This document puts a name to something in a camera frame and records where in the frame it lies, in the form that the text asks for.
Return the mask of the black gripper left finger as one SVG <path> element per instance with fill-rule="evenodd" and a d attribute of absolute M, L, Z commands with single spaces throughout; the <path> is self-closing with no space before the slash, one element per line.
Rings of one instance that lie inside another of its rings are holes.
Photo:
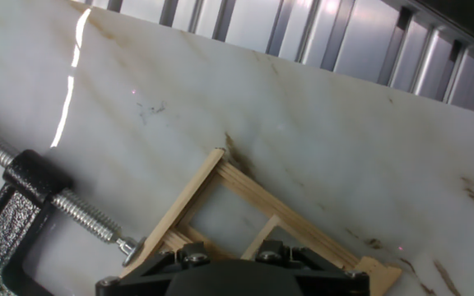
<path fill-rule="evenodd" d="M 178 251 L 160 251 L 124 277 L 108 276 L 95 284 L 96 296 L 165 295 L 182 271 L 211 262 L 204 242 L 184 244 Z"/>

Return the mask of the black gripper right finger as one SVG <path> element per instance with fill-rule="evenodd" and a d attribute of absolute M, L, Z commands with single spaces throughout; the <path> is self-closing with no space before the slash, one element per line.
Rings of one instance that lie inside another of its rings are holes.
<path fill-rule="evenodd" d="M 308 247 L 289 247 L 280 240 L 264 240 L 255 262 L 284 271 L 303 295 L 369 296 L 366 272 L 344 271 Z"/>

